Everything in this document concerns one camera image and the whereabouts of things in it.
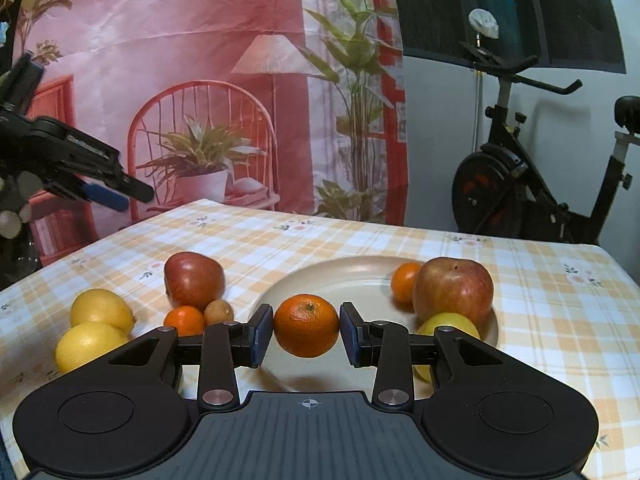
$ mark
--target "exercise bike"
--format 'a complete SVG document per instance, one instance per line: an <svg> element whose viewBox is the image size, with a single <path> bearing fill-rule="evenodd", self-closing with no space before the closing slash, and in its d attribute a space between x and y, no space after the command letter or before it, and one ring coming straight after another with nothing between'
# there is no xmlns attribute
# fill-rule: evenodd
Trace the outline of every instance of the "exercise bike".
<svg viewBox="0 0 640 480"><path fill-rule="evenodd" d="M484 236L598 244L618 186L631 186L632 176L624 174L625 158L630 144L640 145L640 97L617 100L615 120L627 131L615 133L613 153L591 215L572 212L567 204L556 201L518 140L526 116L517 112L515 127L506 121L513 84L569 95L580 89L582 82L578 79L560 88L521 76L520 72L538 63L537 56L509 64L480 46L479 38L477 46L461 44L472 57L475 70L498 78L500 91L496 105L484 111L492 120L488 142L462 161L453 180L452 206L458 229Z"/></svg>

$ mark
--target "red apple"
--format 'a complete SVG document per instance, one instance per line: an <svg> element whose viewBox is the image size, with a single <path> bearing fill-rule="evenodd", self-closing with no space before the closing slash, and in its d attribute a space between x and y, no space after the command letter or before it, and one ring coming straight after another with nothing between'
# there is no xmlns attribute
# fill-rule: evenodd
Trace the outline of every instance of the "red apple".
<svg viewBox="0 0 640 480"><path fill-rule="evenodd" d="M175 253L164 264L164 286L173 307L191 305L204 312L225 293L225 271L202 254Z"/></svg>
<svg viewBox="0 0 640 480"><path fill-rule="evenodd" d="M482 332L494 300L494 280L473 260L441 256L426 262L414 284L414 310L427 320L441 312L456 312Z"/></svg>

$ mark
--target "white wall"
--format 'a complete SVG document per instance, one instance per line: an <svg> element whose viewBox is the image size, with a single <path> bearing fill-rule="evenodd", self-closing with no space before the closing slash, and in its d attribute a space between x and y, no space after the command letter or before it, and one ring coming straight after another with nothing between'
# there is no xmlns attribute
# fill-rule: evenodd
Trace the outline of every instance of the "white wall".
<svg viewBox="0 0 640 480"><path fill-rule="evenodd" d="M623 95L640 95L640 0L612 0L625 52L626 74L535 68L524 75L558 86L580 78L584 87L557 96L523 85L511 93L515 111L528 116L520 139L559 202L590 214L614 145L613 107ZM450 190L457 165L470 151L475 83L470 70L405 58L410 188L407 225L456 230ZM495 103L497 80L486 76L482 109ZM482 115L486 139L490 122ZM631 146L629 191L620 188L600 238L640 283L640 147Z"/></svg>

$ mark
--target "checkered tablecloth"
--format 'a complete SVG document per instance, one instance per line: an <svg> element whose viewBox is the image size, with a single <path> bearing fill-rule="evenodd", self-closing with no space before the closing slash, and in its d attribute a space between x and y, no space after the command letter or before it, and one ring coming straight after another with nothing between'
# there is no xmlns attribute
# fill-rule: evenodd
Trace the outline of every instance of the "checkered tablecloth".
<svg viewBox="0 0 640 480"><path fill-rule="evenodd" d="M580 390L600 436L584 473L640 478L640 290L601 248L399 228L233 208L206 200L105 238L0 292L0 430L18 478L27 473L12 416L28 393L56 377L53 350L80 292L123 296L134 335L162 324L169 306L162 265L173 253L217 259L225 298L245 321L258 296L287 273L322 260L385 254L481 262L495 282L500 349ZM366 318L366 308L359 307ZM238 369L241 395L257 388ZM186 393L197 374L185 373Z"/></svg>

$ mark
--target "circular pad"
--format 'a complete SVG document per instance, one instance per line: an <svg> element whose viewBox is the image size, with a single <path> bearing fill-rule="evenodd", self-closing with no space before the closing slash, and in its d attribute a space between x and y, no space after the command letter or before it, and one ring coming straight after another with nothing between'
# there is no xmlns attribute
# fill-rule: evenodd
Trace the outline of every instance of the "circular pad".
<svg viewBox="0 0 640 480"><path fill-rule="evenodd" d="M126 424L133 402L113 392L89 392L72 397L58 412L60 422L79 433L107 433Z"/></svg>
<svg viewBox="0 0 640 480"><path fill-rule="evenodd" d="M124 476L175 448L190 426L184 399L159 380L143 383L138 367L111 368L111 384L90 368L78 381L75 370L21 402L14 436L29 469L62 478Z"/></svg>
<svg viewBox="0 0 640 480"><path fill-rule="evenodd" d="M554 412L544 400L523 392L500 392L478 404L482 421L503 433L529 434L546 427Z"/></svg>
<svg viewBox="0 0 640 480"><path fill-rule="evenodd" d="M526 391L496 384L437 390L425 403L422 425L443 456L480 476L533 479L580 470L598 431L581 394L540 374Z"/></svg>

